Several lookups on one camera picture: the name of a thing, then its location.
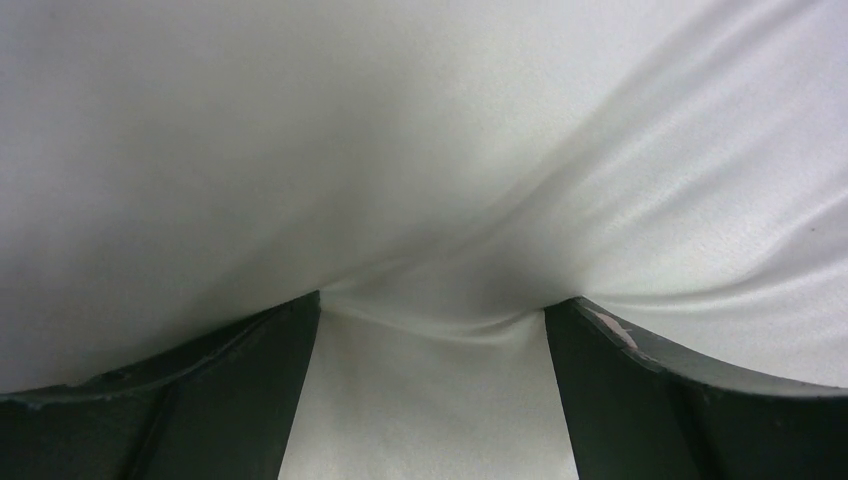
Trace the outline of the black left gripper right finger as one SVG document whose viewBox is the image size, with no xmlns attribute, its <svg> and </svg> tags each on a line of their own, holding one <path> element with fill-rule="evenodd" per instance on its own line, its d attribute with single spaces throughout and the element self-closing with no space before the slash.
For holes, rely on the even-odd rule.
<svg viewBox="0 0 848 480">
<path fill-rule="evenodd" d="M 843 479 L 847 392 L 703 355 L 584 298 L 546 308 L 583 479 Z"/>
</svg>

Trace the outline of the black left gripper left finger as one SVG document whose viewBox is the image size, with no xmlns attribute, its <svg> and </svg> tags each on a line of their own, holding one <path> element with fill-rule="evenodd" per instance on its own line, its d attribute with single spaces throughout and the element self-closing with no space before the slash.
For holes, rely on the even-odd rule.
<svg viewBox="0 0 848 480">
<path fill-rule="evenodd" d="M 320 317 L 311 293 L 77 386 L 1 398 L 5 479 L 274 479 Z"/>
</svg>

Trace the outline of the white pillow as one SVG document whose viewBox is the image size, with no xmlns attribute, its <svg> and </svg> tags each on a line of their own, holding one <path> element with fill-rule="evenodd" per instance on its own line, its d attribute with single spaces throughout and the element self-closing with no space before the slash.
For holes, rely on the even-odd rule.
<svg viewBox="0 0 848 480">
<path fill-rule="evenodd" d="M 5 1 L 1 390 L 320 291 L 283 479 L 571 479 L 542 309 L 847 383 L 843 1 Z"/>
</svg>

